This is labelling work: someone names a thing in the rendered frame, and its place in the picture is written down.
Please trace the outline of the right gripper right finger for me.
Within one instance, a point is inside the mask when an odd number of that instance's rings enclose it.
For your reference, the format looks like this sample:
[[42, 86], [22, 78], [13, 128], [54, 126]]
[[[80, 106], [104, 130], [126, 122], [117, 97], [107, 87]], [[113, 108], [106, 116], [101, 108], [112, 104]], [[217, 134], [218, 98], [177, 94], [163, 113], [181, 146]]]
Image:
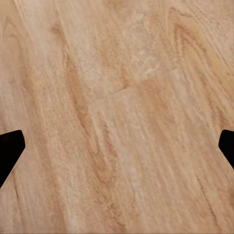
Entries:
[[234, 169], [234, 132], [224, 129], [221, 133], [218, 145]]

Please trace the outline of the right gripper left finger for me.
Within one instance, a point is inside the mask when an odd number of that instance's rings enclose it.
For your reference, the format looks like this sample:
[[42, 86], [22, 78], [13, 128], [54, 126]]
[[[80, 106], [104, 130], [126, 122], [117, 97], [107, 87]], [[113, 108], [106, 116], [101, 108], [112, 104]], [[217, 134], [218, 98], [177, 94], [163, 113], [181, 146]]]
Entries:
[[0, 135], [0, 188], [25, 149], [22, 130]]

